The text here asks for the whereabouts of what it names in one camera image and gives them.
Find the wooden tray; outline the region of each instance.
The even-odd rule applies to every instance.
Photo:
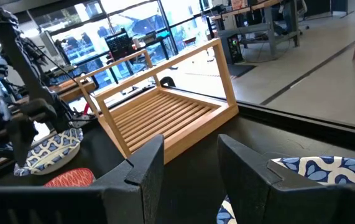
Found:
[[[160,86],[157,73],[210,47],[214,50],[227,103]],[[168,163],[238,114],[226,59],[219,39],[211,40],[201,47],[160,63],[156,67],[152,67],[146,50],[141,54],[145,55],[150,69],[97,95],[95,99],[102,114],[96,108],[92,108],[98,115],[100,124],[125,158],[156,134],[163,134],[165,163]],[[150,77],[155,79],[156,88],[108,110],[104,102],[107,98]]]

